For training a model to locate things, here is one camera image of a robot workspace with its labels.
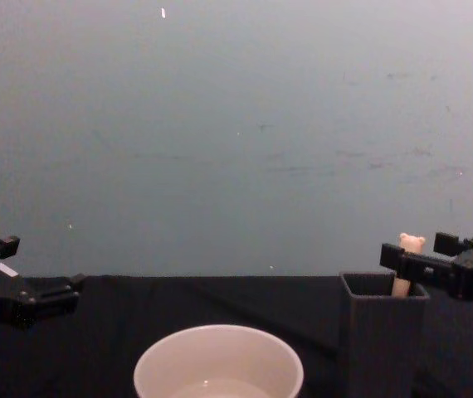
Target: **wall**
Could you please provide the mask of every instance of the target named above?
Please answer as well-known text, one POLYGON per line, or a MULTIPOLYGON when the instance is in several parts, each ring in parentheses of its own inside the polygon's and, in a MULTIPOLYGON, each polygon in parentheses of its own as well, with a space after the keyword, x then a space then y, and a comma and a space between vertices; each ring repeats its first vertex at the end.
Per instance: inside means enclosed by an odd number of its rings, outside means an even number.
POLYGON ((473 235, 473 1, 0 2, 21 273, 376 270, 403 231, 473 235))

